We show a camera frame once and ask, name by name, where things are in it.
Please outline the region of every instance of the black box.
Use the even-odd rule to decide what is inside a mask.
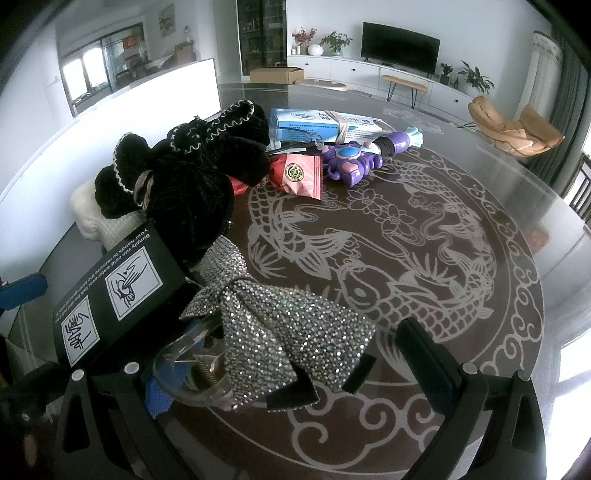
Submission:
[[[121,356],[132,356],[148,344],[162,346],[171,324],[182,328],[176,320],[193,293],[147,222],[104,255],[56,306],[57,357],[68,367],[86,368],[99,356],[101,361],[109,357],[106,351],[112,360],[115,344],[119,363]]]

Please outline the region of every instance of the metal spring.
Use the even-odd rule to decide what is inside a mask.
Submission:
[[[211,370],[201,360],[195,360],[194,366],[197,367],[197,370],[210,387],[217,383],[216,377],[213,376]]]

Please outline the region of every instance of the white vase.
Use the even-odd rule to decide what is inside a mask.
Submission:
[[[475,98],[479,95],[485,95],[479,88],[473,87],[469,83],[464,85],[464,93],[468,96],[471,96],[472,98]]]
[[[314,57],[320,57],[324,53],[324,49],[321,45],[310,45],[308,47],[308,55],[312,55]]]

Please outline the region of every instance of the cardboard box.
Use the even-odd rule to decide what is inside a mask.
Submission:
[[[298,67],[265,67],[251,70],[251,83],[282,83],[289,85],[304,78]]]
[[[338,113],[348,126],[345,142],[355,140],[363,143],[394,132],[383,120],[370,116]],[[339,134],[339,123],[323,110],[297,110],[290,108],[271,109],[271,128],[291,128],[318,134],[325,142],[335,142]],[[277,140],[308,141],[309,136],[293,130],[278,130]]]

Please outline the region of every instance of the white wall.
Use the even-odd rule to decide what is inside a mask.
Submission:
[[[437,64],[455,67],[452,76],[461,60],[478,66],[496,85],[490,99],[506,118],[525,85],[532,33],[550,33],[550,23],[525,0],[287,0],[288,50],[292,30],[318,28],[313,43],[333,30],[346,33],[355,41],[344,55],[359,57],[364,21],[439,38]]]
[[[171,3],[174,3],[177,31],[162,38],[158,13]],[[144,34],[152,51],[151,59],[172,53],[175,45],[184,42],[187,38],[184,28],[188,25],[195,42],[197,59],[215,59],[216,70],[219,72],[213,0],[161,0],[146,10],[144,16]]]
[[[239,82],[242,76],[236,0],[216,0],[214,5],[217,55],[221,81]]]
[[[70,120],[52,24],[25,53],[0,96],[0,193]]]

